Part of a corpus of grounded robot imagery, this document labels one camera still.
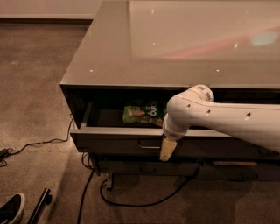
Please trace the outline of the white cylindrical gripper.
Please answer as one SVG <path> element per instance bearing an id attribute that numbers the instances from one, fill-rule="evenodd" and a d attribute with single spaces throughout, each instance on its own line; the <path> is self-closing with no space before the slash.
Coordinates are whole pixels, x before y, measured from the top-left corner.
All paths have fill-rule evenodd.
<path id="1" fill-rule="evenodd" d="M 163 133 L 166 138 L 162 141 L 160 160 L 168 161 L 172 153 L 177 147 L 177 142 L 175 140 L 182 139 L 187 131 L 189 130 L 189 125 L 179 124 L 176 122 L 169 114 L 167 114 L 163 121 Z"/>

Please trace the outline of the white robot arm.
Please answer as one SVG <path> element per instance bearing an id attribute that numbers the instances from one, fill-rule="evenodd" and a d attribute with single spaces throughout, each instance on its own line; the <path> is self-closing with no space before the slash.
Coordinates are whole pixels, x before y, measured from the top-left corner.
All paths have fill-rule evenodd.
<path id="1" fill-rule="evenodd" d="M 206 127 L 271 151 L 280 151 L 279 105 L 219 103 L 209 87 L 199 84 L 167 102 L 162 126 L 162 161 L 169 160 L 177 141 L 192 126 Z"/>

